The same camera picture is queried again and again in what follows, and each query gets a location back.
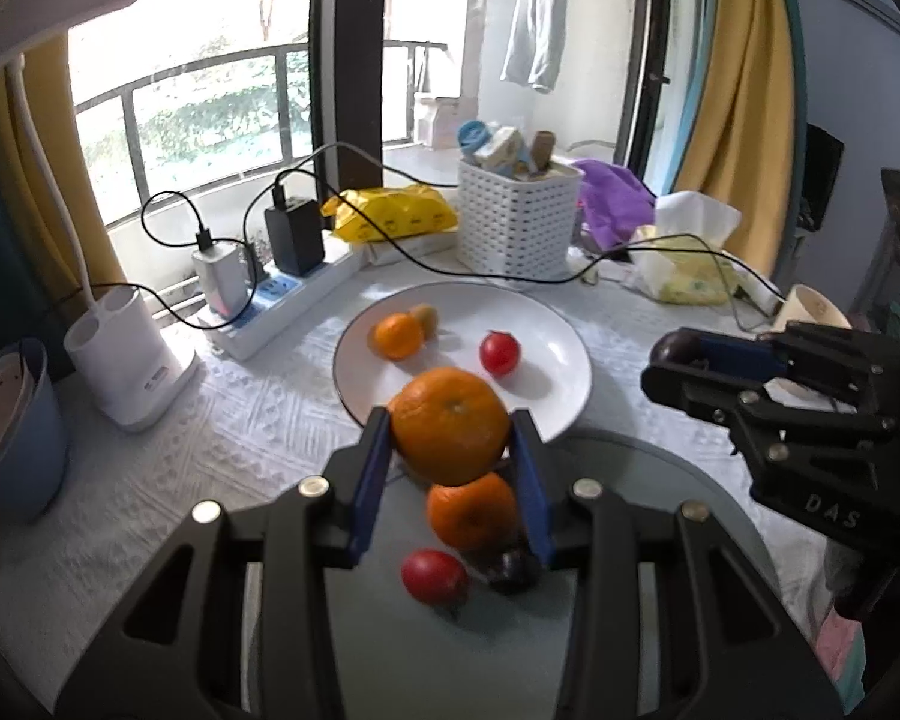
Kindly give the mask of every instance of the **yellow package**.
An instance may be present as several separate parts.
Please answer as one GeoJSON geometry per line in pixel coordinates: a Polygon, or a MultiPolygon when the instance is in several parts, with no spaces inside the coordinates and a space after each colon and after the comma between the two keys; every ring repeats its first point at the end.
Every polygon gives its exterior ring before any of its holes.
{"type": "MultiPolygon", "coordinates": [[[[400,189],[348,189],[343,197],[386,230],[391,238],[440,232],[456,226],[457,214],[433,187],[410,184],[400,189]]],[[[334,235],[357,244],[384,237],[339,197],[323,204],[323,215],[336,214],[334,235]]]]}
{"type": "MultiPolygon", "coordinates": [[[[644,224],[636,229],[631,242],[636,244],[654,235],[656,228],[644,224]]],[[[647,245],[658,251],[633,251],[631,258],[651,298],[663,303],[715,306],[726,303],[739,286],[730,260],[714,257],[696,238],[672,238],[647,245]],[[668,248],[700,253],[674,253],[668,248]]]]}

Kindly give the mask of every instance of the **orange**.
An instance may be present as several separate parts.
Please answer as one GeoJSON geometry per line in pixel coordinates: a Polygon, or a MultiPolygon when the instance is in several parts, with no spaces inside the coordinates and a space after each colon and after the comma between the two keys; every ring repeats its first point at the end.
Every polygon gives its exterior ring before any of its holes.
{"type": "Polygon", "coordinates": [[[490,472],[509,435],[509,415],[492,386],[458,367],[421,373],[388,408],[397,451],[438,485],[465,485],[490,472]]]}
{"type": "Polygon", "coordinates": [[[507,546],[520,527],[514,491],[495,473],[458,488],[433,485],[427,520],[437,538],[461,552],[507,546]]]}
{"type": "Polygon", "coordinates": [[[423,341],[423,325],[409,314],[391,314],[373,328],[373,346],[388,360],[418,353],[423,341]]]}

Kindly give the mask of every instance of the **plastic basket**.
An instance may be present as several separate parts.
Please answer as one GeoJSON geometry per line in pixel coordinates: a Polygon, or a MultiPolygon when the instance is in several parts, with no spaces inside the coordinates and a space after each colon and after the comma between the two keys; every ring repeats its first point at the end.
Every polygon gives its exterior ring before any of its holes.
{"type": "Polygon", "coordinates": [[[514,181],[460,162],[457,259],[482,274],[564,276],[582,178],[559,165],[546,178],[514,181]]]}

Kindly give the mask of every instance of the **black charger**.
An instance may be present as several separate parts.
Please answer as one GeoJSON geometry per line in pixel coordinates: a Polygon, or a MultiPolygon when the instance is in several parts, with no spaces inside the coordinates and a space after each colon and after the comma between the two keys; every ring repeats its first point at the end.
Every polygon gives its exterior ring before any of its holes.
{"type": "Polygon", "coordinates": [[[271,190],[274,205],[264,210],[266,234],[271,240],[274,264],[291,276],[305,276],[322,264],[323,218],[316,200],[287,201],[279,183],[271,190]]]}

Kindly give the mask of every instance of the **white charger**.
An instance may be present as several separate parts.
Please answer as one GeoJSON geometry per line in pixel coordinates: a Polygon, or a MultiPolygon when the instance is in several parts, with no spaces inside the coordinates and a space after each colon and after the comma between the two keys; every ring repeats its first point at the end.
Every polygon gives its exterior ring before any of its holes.
{"type": "Polygon", "coordinates": [[[247,304],[247,268],[240,261],[240,247],[214,242],[192,257],[207,305],[224,319],[235,317],[247,304]]]}

